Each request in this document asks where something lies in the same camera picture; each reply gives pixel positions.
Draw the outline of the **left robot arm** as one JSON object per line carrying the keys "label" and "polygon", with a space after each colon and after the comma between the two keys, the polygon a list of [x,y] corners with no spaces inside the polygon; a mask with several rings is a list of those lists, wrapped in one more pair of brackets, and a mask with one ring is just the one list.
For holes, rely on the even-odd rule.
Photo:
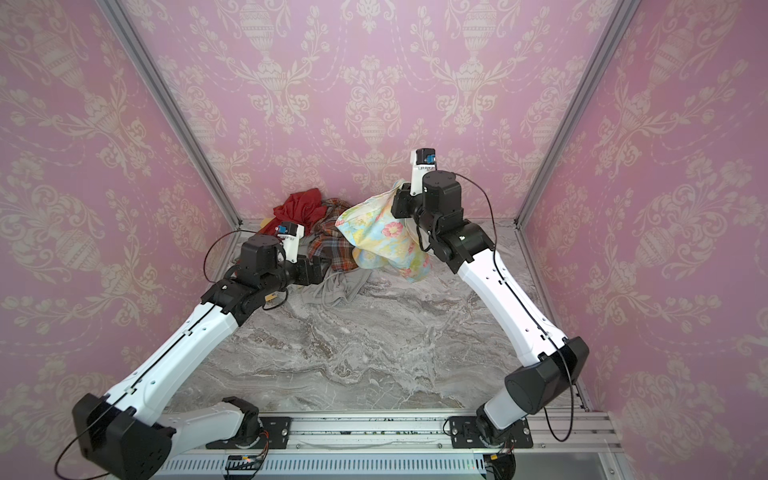
{"label": "left robot arm", "polygon": [[117,479],[149,479],[167,460],[210,443],[268,449],[259,409],[246,400],[230,396],[177,415],[164,410],[220,343],[268,308],[270,295],[324,281],[329,260],[299,254],[299,243],[297,234],[248,238],[238,261],[145,362],[106,393],[84,395],[72,409],[71,443],[82,457]]}

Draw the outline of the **dark red cloth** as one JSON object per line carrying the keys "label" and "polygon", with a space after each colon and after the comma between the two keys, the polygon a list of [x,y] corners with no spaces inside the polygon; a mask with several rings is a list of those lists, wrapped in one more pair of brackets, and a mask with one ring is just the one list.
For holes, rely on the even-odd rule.
{"label": "dark red cloth", "polygon": [[274,218],[268,232],[275,233],[282,222],[292,222],[311,229],[326,213],[327,206],[318,188],[292,193],[283,204],[273,209]]}

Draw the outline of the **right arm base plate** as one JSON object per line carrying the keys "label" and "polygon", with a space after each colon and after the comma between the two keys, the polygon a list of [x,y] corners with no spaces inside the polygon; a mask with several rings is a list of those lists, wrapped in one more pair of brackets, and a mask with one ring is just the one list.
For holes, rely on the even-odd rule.
{"label": "right arm base plate", "polygon": [[477,416],[448,417],[443,428],[454,449],[532,448],[533,439],[526,419],[518,420],[504,430],[496,429]]}

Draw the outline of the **floral pastel cloth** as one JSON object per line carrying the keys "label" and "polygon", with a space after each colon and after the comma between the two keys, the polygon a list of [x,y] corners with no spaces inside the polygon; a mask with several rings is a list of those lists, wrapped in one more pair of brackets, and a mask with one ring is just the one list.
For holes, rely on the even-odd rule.
{"label": "floral pastel cloth", "polygon": [[391,213],[404,184],[399,180],[392,189],[347,209],[335,227],[353,246],[353,259],[360,268],[391,267],[405,280],[417,282],[430,273],[430,256],[419,246],[414,221],[396,219]]}

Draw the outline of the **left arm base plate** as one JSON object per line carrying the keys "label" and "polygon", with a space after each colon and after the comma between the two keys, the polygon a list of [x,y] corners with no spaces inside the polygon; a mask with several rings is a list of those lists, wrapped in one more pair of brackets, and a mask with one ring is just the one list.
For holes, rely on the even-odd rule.
{"label": "left arm base plate", "polygon": [[284,450],[290,438],[292,418],[289,416],[267,416],[259,419],[260,425],[257,434],[240,439],[230,438],[210,442],[205,445],[206,450]]}

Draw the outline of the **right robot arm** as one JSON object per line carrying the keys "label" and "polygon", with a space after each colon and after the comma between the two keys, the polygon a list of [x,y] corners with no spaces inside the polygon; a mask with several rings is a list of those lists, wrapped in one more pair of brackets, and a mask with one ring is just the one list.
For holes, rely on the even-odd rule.
{"label": "right robot arm", "polygon": [[529,298],[506,268],[495,236],[464,217],[462,189],[453,172],[415,167],[392,206],[410,218],[424,251],[445,263],[478,295],[509,338],[520,367],[476,411],[476,427],[491,447],[509,442],[514,424],[542,412],[563,393],[573,395],[589,355],[580,337],[569,337]]}

